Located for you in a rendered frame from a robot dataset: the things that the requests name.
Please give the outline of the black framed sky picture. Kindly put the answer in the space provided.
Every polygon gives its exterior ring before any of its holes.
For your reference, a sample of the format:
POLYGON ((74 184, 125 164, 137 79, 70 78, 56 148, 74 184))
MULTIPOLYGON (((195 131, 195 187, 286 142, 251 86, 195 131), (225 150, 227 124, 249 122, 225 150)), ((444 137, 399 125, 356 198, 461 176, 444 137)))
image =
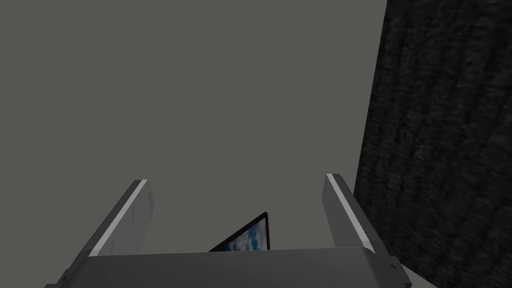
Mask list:
POLYGON ((264 211, 209 252, 270 250, 269 215, 264 211))

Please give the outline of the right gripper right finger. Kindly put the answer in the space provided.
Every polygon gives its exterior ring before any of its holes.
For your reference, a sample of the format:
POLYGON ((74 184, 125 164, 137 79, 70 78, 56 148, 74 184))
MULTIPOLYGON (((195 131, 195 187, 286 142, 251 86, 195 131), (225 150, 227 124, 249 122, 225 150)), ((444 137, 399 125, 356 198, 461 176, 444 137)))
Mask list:
POLYGON ((321 200, 335 247, 363 247, 377 255, 389 253, 340 174, 325 175, 321 200))

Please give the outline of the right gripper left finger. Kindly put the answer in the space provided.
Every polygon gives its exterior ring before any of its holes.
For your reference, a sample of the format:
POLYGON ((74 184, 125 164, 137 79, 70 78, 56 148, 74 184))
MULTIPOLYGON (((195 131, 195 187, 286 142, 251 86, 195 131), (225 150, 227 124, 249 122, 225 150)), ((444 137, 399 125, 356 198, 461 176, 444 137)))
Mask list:
POLYGON ((133 181, 79 252, 79 258, 138 254, 152 220, 154 206, 149 180, 133 181))

